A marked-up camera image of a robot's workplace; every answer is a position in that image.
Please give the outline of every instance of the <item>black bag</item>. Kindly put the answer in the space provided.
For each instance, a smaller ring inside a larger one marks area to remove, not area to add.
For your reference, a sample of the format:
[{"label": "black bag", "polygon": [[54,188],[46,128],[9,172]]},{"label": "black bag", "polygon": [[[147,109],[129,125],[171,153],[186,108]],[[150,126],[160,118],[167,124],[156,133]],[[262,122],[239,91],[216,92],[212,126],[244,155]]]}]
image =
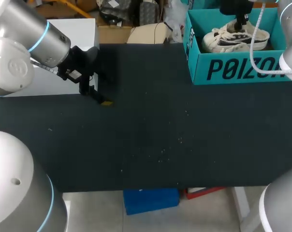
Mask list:
[{"label": "black bag", "polygon": [[108,24],[115,25],[120,21],[137,23],[138,8],[141,0],[97,0],[100,16]]}]

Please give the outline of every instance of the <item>dark tabletop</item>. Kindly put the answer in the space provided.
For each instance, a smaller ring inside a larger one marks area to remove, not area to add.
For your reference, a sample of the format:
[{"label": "dark tabletop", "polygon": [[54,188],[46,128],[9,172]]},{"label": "dark tabletop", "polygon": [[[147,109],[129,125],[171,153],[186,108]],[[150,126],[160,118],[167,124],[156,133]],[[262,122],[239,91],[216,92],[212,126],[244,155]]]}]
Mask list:
[{"label": "dark tabletop", "polygon": [[182,44],[102,45],[114,84],[80,95],[0,99],[63,192],[267,185],[292,167],[292,83],[194,86]]}]

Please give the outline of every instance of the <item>tiled floor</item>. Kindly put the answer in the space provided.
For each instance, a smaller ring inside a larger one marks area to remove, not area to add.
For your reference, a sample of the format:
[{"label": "tiled floor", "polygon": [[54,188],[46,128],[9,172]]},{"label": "tiled floor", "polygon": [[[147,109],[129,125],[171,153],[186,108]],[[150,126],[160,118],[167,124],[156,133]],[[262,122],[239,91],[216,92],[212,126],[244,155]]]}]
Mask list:
[{"label": "tiled floor", "polygon": [[[249,205],[262,187],[246,188]],[[196,199],[182,199],[178,207],[127,216],[122,191],[65,193],[71,201],[67,232],[239,232],[229,189]]]}]

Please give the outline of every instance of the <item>yellow object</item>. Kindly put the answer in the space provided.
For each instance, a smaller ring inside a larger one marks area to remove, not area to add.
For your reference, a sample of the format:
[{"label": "yellow object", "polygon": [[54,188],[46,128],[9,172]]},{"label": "yellow object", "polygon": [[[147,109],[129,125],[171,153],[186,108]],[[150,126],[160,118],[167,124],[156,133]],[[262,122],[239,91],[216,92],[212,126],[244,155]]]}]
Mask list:
[{"label": "yellow object", "polygon": [[105,105],[105,106],[110,106],[112,104],[113,104],[112,101],[104,101],[104,102],[101,103],[101,105]]},{"label": "yellow object", "polygon": [[74,11],[80,13],[82,16],[84,16],[86,18],[93,18],[91,15],[89,15],[85,11],[82,11],[77,6],[74,6],[72,3],[70,3],[70,2],[68,2],[66,0],[44,0],[44,1],[59,1],[59,2],[61,2],[63,4],[65,4],[65,5],[67,5],[68,7],[70,7],[71,9],[73,9]]}]

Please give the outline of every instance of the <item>white table leg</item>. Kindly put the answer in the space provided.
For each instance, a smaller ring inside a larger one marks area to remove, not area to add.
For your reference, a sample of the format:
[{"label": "white table leg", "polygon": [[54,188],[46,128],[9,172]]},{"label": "white table leg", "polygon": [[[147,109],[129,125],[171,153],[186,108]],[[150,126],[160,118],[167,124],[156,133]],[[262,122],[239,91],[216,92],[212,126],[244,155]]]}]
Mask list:
[{"label": "white table leg", "polygon": [[250,213],[243,219],[240,224],[241,232],[254,232],[260,225],[260,215],[259,215],[259,201],[257,201]]},{"label": "white table leg", "polygon": [[232,188],[241,232],[254,232],[259,224],[259,201],[255,203],[252,210],[249,208],[247,196],[244,187]]}]

